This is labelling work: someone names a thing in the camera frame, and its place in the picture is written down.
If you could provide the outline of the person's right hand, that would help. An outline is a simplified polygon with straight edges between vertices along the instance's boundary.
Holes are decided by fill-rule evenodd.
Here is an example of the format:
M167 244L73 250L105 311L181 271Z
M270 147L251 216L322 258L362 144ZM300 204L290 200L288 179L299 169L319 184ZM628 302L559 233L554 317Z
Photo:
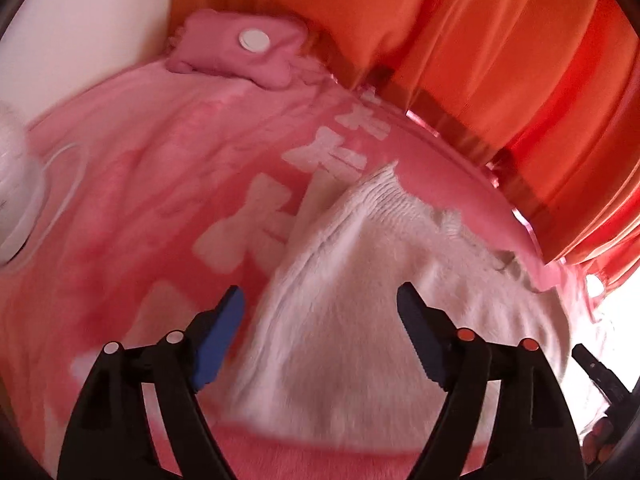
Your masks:
M582 458L585 464L592 466L606 462L615 448L616 436L611 419L603 417L598 420L582 441Z

